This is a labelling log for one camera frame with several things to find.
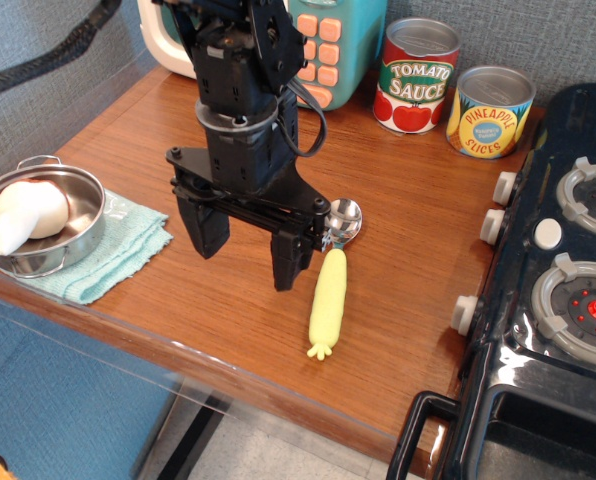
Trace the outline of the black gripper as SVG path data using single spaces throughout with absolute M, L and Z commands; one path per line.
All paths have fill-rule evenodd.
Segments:
M 233 218 L 268 231 L 274 287 L 293 288 L 313 251 L 325 245 L 329 201 L 299 174 L 298 118 L 208 116 L 206 147 L 166 154 L 181 219 L 195 250 L 213 257 L 230 237 Z

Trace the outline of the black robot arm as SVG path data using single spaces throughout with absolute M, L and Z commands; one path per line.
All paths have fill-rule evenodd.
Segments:
M 174 147 L 167 161 L 196 251 L 214 256 L 239 219 L 271 235 L 274 285 L 287 291 L 324 242 L 329 201 L 299 174 L 297 81 L 305 36 L 280 1 L 170 1 L 196 75 L 206 146 Z

